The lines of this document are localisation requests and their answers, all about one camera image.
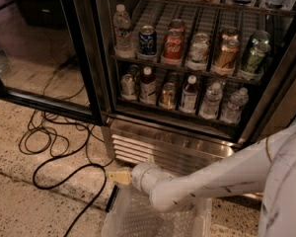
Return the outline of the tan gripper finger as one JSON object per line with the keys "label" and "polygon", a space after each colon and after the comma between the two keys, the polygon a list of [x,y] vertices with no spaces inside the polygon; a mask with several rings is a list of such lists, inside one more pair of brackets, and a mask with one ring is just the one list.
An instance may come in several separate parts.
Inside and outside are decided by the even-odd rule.
{"label": "tan gripper finger", "polygon": [[131,174],[127,170],[110,171],[108,172],[108,178],[110,181],[117,184],[122,184],[122,185],[131,184]]}

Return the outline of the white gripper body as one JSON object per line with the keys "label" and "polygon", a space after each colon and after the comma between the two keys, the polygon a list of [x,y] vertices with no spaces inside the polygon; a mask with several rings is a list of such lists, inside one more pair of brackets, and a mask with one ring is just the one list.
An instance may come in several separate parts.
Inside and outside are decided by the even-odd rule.
{"label": "white gripper body", "polygon": [[149,194],[158,181],[172,177],[155,163],[139,163],[131,171],[131,184],[138,191]]}

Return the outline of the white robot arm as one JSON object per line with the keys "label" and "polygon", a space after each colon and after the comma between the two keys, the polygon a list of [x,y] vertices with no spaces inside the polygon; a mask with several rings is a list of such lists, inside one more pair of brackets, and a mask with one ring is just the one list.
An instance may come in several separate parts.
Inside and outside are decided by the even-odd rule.
{"label": "white robot arm", "polygon": [[187,176],[152,162],[108,173],[149,196],[160,212],[186,209],[198,198],[262,194],[259,237],[296,237],[296,123]]}

